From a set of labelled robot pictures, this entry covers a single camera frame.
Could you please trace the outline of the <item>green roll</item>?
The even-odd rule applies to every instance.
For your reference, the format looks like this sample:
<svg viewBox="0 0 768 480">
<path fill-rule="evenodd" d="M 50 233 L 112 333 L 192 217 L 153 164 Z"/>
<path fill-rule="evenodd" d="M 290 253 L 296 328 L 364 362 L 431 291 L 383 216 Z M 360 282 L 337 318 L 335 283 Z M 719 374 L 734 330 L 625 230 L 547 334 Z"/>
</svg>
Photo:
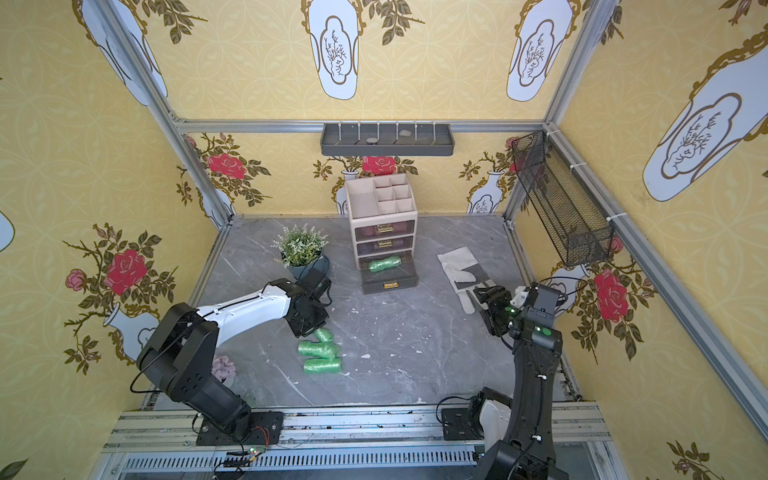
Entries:
<svg viewBox="0 0 768 480">
<path fill-rule="evenodd" d="M 334 359 L 338 357 L 339 346 L 333 341 L 310 342 L 301 341 L 297 351 L 300 355 L 319 359 Z"/>
<path fill-rule="evenodd" d="M 339 358 L 312 358 L 304 362 L 303 370 L 307 374 L 337 374 L 342 372 Z"/>
<path fill-rule="evenodd" d="M 368 264 L 368 271 L 378 273 L 400 266 L 402 259 L 397 255 L 392 255 L 382 259 L 376 259 Z"/>
<path fill-rule="evenodd" d="M 325 328 L 318 328 L 314 332 L 316 338 L 319 342 L 333 342 L 334 341 L 334 335 Z"/>
</svg>

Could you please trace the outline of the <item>green roll bottom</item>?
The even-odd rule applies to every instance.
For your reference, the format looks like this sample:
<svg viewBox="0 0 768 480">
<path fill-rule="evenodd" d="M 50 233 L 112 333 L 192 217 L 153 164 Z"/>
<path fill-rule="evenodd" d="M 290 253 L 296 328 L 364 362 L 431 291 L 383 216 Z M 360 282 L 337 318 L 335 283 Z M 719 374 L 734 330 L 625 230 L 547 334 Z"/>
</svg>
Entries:
<svg viewBox="0 0 768 480">
<path fill-rule="evenodd" d="M 339 358 L 312 358 L 304 362 L 303 370 L 307 374 L 337 374 L 342 372 Z"/>
</svg>

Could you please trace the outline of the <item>transparent drawer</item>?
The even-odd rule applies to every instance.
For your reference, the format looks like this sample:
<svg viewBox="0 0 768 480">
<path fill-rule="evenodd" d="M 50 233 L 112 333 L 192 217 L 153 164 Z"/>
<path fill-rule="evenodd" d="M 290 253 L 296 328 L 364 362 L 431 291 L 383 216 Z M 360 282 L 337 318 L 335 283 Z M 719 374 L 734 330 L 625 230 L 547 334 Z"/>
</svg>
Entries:
<svg viewBox="0 0 768 480">
<path fill-rule="evenodd" d="M 369 225 L 356 228 L 354 235 L 358 242 L 410 235 L 414 233 L 415 225 L 415 220 Z"/>
<path fill-rule="evenodd" d="M 407 250 L 413 247 L 413 236 L 390 239 L 378 239 L 362 242 L 356 245 L 357 253 L 361 256 L 385 253 L 390 251 Z"/>
<path fill-rule="evenodd" d="M 368 264 L 371 261 L 392 255 L 402 259 L 400 266 L 378 273 L 368 271 Z M 365 295 L 415 288 L 419 284 L 416 265 L 409 251 L 360 258 L 358 266 L 361 271 L 362 291 Z"/>
</svg>

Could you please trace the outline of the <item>transparent top drawer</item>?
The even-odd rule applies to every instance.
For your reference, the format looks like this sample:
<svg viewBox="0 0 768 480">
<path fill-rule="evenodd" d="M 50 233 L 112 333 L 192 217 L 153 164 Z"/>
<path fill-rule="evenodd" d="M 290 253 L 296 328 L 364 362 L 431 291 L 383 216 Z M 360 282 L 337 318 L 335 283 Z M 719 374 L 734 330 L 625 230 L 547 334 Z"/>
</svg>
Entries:
<svg viewBox="0 0 768 480">
<path fill-rule="evenodd" d="M 410 235 L 414 233 L 415 225 L 415 220 L 369 225 L 356 228 L 354 235 L 358 242 Z"/>
</svg>

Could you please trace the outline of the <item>transparent bottom drawer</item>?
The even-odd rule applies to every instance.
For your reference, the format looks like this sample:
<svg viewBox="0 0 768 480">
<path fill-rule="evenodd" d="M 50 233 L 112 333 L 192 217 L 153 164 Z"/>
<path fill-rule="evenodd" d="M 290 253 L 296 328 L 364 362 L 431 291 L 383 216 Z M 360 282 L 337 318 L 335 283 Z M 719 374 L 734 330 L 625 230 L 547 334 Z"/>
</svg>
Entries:
<svg viewBox="0 0 768 480">
<path fill-rule="evenodd" d="M 378 273 L 368 271 L 368 264 L 371 261 L 392 255 L 402 259 L 400 266 Z M 362 291 L 365 295 L 415 288 L 419 284 L 416 265 L 409 251 L 360 258 L 358 266 L 361 271 Z"/>
</svg>

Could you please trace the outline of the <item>beige drawer organizer cabinet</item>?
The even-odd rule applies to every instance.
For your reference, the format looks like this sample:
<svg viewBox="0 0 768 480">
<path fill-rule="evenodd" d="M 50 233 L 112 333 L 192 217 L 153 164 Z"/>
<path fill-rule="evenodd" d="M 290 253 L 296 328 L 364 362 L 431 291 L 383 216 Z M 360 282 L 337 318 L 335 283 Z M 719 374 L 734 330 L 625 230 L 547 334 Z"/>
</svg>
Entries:
<svg viewBox="0 0 768 480">
<path fill-rule="evenodd" d="M 418 211 L 405 173 L 345 185 L 354 259 L 365 294 L 414 288 Z"/>
</svg>

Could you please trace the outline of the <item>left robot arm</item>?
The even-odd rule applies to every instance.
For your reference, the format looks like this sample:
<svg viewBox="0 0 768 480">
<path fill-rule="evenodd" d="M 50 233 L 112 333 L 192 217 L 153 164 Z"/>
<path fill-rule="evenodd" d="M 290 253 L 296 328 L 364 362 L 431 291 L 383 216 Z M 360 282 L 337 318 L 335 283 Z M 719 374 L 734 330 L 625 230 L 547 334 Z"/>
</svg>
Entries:
<svg viewBox="0 0 768 480">
<path fill-rule="evenodd" d="M 212 373 L 215 351 L 226 341 L 267 322 L 284 320 L 295 337 L 306 337 L 328 319 L 332 282 L 315 268 L 299 280 L 268 282 L 253 293 L 223 303 L 172 306 L 141 350 L 141 375 L 176 403 L 201 414 L 236 443 L 243 443 L 256 424 L 252 408 Z"/>
</svg>

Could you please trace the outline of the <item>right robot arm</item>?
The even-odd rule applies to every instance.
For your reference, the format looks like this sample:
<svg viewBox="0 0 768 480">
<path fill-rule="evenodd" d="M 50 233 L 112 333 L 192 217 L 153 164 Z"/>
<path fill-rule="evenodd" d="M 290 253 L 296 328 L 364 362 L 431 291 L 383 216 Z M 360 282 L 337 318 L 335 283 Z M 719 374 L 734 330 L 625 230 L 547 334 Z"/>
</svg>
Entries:
<svg viewBox="0 0 768 480">
<path fill-rule="evenodd" d="M 514 391 L 505 433 L 486 450 L 477 479 L 567 479 L 557 467 L 552 434 L 555 375 L 563 348 L 554 328 L 562 292 L 532 283 L 510 292 L 476 287 L 474 295 L 489 332 L 514 341 Z"/>
</svg>

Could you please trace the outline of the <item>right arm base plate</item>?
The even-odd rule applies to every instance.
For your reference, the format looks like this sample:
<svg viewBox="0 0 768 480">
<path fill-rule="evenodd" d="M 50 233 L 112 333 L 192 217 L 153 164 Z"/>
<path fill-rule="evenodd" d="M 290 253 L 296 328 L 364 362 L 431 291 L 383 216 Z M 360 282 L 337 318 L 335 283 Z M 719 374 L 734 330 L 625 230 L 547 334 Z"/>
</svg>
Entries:
<svg viewBox="0 0 768 480">
<path fill-rule="evenodd" d="M 479 415 L 479 408 L 471 405 L 441 407 L 437 412 L 437 418 L 442 424 L 443 438 L 447 441 L 483 440 Z"/>
</svg>

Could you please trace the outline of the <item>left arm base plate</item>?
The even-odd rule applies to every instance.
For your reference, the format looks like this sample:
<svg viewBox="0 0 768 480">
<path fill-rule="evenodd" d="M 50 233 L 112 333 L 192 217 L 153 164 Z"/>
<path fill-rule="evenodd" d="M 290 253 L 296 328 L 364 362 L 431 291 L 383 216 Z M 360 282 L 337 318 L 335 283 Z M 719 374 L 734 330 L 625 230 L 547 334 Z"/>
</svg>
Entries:
<svg viewBox="0 0 768 480">
<path fill-rule="evenodd" d="M 243 428 L 231 434 L 205 419 L 197 434 L 196 446 L 259 445 L 276 446 L 284 424 L 282 411 L 252 411 Z"/>
</svg>

